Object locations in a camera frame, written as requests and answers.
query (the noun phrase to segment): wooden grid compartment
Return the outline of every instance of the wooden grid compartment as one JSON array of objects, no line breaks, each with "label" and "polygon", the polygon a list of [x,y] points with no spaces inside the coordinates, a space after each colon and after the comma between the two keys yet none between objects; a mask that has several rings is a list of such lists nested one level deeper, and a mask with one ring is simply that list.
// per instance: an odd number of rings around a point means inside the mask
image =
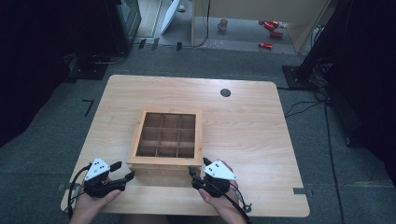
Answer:
[{"label": "wooden grid compartment", "polygon": [[127,163],[131,169],[187,170],[202,164],[202,112],[144,108]]},{"label": "wooden grid compartment", "polygon": [[194,158],[194,115],[147,113],[136,156]]}]

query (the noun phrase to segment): finger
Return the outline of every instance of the finger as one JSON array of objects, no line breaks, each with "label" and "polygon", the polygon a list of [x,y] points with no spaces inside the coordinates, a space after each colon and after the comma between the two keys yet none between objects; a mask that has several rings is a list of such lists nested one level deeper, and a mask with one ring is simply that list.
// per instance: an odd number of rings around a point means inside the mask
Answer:
[{"label": "finger", "polygon": [[202,199],[204,199],[204,202],[209,203],[212,199],[212,196],[206,190],[204,189],[198,189],[199,194],[201,195]]},{"label": "finger", "polygon": [[105,206],[108,203],[111,203],[114,199],[119,197],[121,194],[121,191],[119,189],[115,189],[111,192],[109,192],[103,199],[100,200],[100,204],[102,206]]}]

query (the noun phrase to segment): hand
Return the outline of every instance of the hand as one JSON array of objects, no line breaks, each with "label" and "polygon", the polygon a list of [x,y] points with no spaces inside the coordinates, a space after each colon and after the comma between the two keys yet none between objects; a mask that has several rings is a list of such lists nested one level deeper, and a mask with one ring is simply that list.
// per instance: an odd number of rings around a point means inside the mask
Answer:
[{"label": "hand", "polygon": [[[232,171],[233,169],[223,161],[223,163]],[[230,181],[236,188],[238,188],[238,184],[234,181]],[[201,197],[204,199],[206,203],[212,205],[216,211],[219,213],[221,218],[226,221],[228,224],[245,224],[244,218],[241,214],[233,207],[233,204],[228,201],[224,196],[219,198],[212,197],[206,190],[198,189]],[[239,203],[238,198],[236,197],[235,188],[230,186],[230,190],[226,193],[235,203]]]},{"label": "hand", "polygon": [[111,203],[120,195],[121,191],[115,189],[109,192],[104,198],[92,198],[88,194],[78,197],[70,224],[88,224],[99,214],[102,208]]}]

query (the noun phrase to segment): black tape marking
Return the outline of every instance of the black tape marking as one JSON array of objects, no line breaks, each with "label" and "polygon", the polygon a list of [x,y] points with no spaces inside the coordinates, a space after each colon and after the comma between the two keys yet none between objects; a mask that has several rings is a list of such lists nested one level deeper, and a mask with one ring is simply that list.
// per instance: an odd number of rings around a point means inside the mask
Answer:
[{"label": "black tape marking", "polygon": [[160,38],[159,38],[159,37],[157,37],[157,38],[154,39],[154,44],[152,44],[151,50],[157,49],[157,47],[158,47],[158,42],[160,42]]},{"label": "black tape marking", "polygon": [[293,188],[294,194],[305,194],[305,189]]},{"label": "black tape marking", "polygon": [[177,50],[177,51],[180,51],[182,46],[183,46],[183,44],[182,44],[181,42],[177,42],[177,48],[176,48],[176,50]]},{"label": "black tape marking", "polygon": [[315,196],[312,189],[305,190],[302,188],[293,188],[293,192],[294,192],[294,194],[305,194],[307,197],[310,197],[310,198],[313,198]]},{"label": "black tape marking", "polygon": [[[70,186],[71,186],[72,184],[70,184],[70,183],[66,183],[66,184],[59,184],[58,185],[58,190],[60,190],[60,191],[65,191],[65,190],[67,190],[67,189],[70,189]],[[73,187],[73,189],[76,189],[76,187],[78,187],[78,186],[80,186],[80,184],[79,183],[76,183],[75,185],[74,185],[74,187]]]},{"label": "black tape marking", "polygon": [[142,49],[143,47],[145,47],[146,40],[147,40],[147,39],[142,39],[142,41],[140,41],[139,49]]},{"label": "black tape marking", "polygon": [[93,102],[95,102],[95,101],[94,101],[94,100],[85,100],[85,99],[82,99],[82,102],[91,102],[91,103],[90,103],[90,106],[88,106],[87,112],[85,113],[85,116],[84,116],[84,117],[87,117],[87,116],[88,116],[88,114],[89,114],[89,113],[90,113],[90,111],[91,111],[91,108],[92,108]]}]

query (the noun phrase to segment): gray carpet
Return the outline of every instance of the gray carpet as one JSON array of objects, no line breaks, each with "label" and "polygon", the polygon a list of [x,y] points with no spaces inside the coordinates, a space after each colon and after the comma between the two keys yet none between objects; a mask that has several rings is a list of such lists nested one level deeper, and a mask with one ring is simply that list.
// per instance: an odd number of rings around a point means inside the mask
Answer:
[{"label": "gray carpet", "polygon": [[[134,47],[123,61],[110,65],[102,81],[61,84],[28,130],[0,148],[0,223],[68,222],[60,209],[64,193],[58,185],[69,181],[111,75],[262,80],[286,87],[281,65],[299,65],[303,60],[304,56],[291,54],[187,48],[176,51],[176,47],[161,46],[151,50],[146,45],[143,49]],[[315,100],[311,91],[279,90],[279,96],[285,113],[295,103]],[[83,99],[94,100],[87,117],[89,103]],[[293,112],[308,106],[295,106]],[[310,215],[254,217],[253,223],[341,223],[324,110],[324,104],[320,104],[287,118],[304,187],[312,192],[308,197]],[[346,147],[342,124],[332,107],[326,110],[345,223],[394,223],[396,190],[383,163],[364,148]],[[118,220],[118,215],[102,214],[94,223]]]}]

